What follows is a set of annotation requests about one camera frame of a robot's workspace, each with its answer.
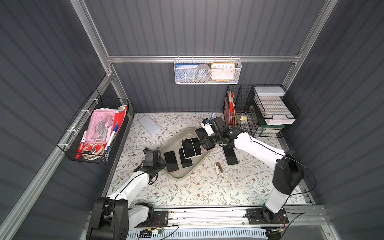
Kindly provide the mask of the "dark purple case phone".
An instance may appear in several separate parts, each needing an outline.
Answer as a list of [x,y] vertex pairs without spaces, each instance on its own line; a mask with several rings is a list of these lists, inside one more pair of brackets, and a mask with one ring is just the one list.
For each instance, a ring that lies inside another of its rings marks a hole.
[[223,151],[229,166],[237,165],[239,163],[233,148],[223,147]]

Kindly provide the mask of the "black phone white case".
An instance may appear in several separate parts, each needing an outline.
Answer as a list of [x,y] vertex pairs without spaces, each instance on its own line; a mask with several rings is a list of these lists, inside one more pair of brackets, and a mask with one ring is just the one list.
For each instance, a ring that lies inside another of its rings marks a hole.
[[202,155],[201,145],[198,138],[191,138],[196,156]]

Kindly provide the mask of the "beige storage box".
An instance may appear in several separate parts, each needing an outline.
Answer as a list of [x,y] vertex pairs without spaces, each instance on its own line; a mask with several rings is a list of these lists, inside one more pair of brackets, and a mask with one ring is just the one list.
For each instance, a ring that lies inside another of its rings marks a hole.
[[[200,156],[196,156],[191,158],[192,166],[184,168],[181,162],[181,154],[179,149],[182,150],[182,140],[197,138],[198,136],[195,133],[196,128],[189,127],[182,130],[180,133],[176,134],[171,140],[169,140],[166,144],[162,145],[160,148],[161,157],[165,160],[167,164],[167,168],[164,169],[165,173],[167,173],[171,178],[175,180],[183,180],[185,179],[192,171],[194,171],[208,156],[210,151],[206,151],[201,147],[202,154]],[[166,160],[165,153],[173,152],[175,156],[175,161],[172,163]]]

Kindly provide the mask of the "cream case phone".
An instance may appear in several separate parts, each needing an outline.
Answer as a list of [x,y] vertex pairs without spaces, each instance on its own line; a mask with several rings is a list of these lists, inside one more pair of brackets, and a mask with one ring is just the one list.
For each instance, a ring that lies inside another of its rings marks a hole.
[[181,141],[184,156],[186,159],[190,159],[196,156],[192,139],[185,139]]

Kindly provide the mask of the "light blue case phone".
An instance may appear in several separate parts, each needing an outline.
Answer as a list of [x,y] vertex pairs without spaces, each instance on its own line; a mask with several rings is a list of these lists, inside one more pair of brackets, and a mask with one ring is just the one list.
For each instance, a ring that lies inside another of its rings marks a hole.
[[182,148],[179,149],[180,161],[182,168],[190,168],[193,166],[193,162],[191,159],[186,159],[184,156],[184,151]]

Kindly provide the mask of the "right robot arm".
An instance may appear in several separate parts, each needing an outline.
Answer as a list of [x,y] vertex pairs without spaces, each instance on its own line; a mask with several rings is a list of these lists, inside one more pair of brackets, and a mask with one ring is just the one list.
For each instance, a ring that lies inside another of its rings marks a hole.
[[262,205],[259,217],[266,223],[281,219],[284,215],[284,205],[305,176],[304,167],[292,154],[263,143],[242,129],[229,128],[221,117],[203,119],[201,128],[205,133],[198,136],[198,139],[204,149],[216,145],[236,148],[262,161],[273,171],[273,188]]

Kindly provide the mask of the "pink case phone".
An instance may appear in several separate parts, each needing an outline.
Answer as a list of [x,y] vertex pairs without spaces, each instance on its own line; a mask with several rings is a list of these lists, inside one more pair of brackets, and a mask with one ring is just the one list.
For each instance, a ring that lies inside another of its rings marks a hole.
[[179,170],[178,162],[174,151],[164,153],[167,172],[173,173]]

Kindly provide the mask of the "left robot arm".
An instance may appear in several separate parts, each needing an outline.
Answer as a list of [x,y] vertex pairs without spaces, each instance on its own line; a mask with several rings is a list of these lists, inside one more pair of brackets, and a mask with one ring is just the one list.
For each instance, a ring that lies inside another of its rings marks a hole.
[[138,193],[158,179],[167,168],[158,150],[144,149],[145,159],[134,169],[130,179],[116,192],[96,200],[89,222],[87,240],[125,240],[138,225],[151,226],[155,211],[152,204],[131,207]]

